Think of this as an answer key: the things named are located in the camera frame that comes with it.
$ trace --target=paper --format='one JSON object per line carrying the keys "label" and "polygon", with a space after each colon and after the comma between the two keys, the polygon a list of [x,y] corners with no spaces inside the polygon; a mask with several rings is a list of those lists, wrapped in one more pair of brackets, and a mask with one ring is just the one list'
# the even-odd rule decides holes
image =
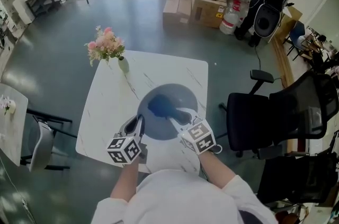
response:
{"label": "paper", "polygon": [[220,6],[218,8],[218,12],[220,12],[220,13],[224,13],[224,10],[225,10],[225,8],[223,6]]}
{"label": "paper", "polygon": [[181,19],[180,19],[180,22],[181,22],[181,23],[188,23],[188,22],[189,22],[189,19],[181,18]]}

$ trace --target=white table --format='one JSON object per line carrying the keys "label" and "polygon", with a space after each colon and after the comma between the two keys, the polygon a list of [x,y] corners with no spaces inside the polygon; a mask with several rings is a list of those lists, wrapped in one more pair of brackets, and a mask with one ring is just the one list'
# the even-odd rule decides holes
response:
{"label": "white table", "polygon": [[17,166],[20,166],[23,128],[25,125],[28,99],[11,88],[0,84],[0,96],[9,97],[15,102],[14,114],[0,110],[0,149]]}
{"label": "white table", "polygon": [[[204,61],[126,51],[130,71],[124,74],[117,59],[101,61],[96,70],[84,107],[76,151],[90,158],[115,164],[106,152],[114,133],[137,114],[141,100],[154,88],[179,84],[188,88],[197,99],[197,111],[206,116],[208,64]],[[157,140],[145,132],[141,143],[147,145],[146,164],[139,171],[154,173],[160,169],[182,169],[198,173],[200,162],[195,153],[185,148],[179,138]]]}

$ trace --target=cardboard box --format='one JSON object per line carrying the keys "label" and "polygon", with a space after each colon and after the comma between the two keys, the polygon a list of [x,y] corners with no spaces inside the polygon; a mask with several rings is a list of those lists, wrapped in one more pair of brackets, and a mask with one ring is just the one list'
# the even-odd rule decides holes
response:
{"label": "cardboard box", "polygon": [[192,0],[190,22],[219,28],[226,6],[226,0]]}
{"label": "cardboard box", "polygon": [[192,0],[167,0],[163,11],[163,23],[188,23]]}

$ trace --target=black chair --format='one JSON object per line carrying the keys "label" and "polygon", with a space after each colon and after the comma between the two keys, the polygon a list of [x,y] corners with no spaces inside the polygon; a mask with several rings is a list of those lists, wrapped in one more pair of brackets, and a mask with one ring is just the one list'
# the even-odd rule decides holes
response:
{"label": "black chair", "polygon": [[249,94],[231,93],[227,106],[227,135],[230,148],[242,157],[244,150],[258,153],[261,148],[278,145],[287,139],[320,139],[327,121],[339,110],[338,95],[328,75],[307,71],[296,82],[270,97],[254,93],[264,82],[273,83],[273,76],[252,70],[257,80]]}
{"label": "black chair", "polygon": [[257,197],[262,203],[323,203],[337,183],[337,154],[266,160]]}

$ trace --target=black bag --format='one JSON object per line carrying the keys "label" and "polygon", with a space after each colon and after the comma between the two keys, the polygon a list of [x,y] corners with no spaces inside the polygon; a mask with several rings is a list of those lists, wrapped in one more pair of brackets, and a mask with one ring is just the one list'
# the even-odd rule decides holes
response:
{"label": "black bag", "polygon": [[266,38],[274,32],[286,3],[287,0],[264,0],[254,20],[254,30],[259,36]]}

